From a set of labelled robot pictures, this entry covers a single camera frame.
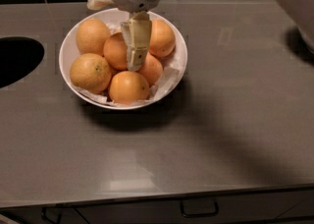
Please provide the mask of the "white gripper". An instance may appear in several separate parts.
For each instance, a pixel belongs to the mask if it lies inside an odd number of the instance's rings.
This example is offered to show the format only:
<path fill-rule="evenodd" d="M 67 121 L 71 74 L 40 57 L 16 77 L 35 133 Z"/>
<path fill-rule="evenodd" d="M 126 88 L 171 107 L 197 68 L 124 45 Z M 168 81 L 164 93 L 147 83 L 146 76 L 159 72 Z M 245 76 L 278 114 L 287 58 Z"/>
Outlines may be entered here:
<path fill-rule="evenodd" d="M 150 44 L 152 22 L 147 12 L 155 8 L 160 0 L 87 0 L 89 10 L 98 11 L 114 3 L 120 10 L 130 13 L 129 19 L 121 23 L 122 35 L 127 46 L 127 66 L 132 72 L 144 64 Z"/>

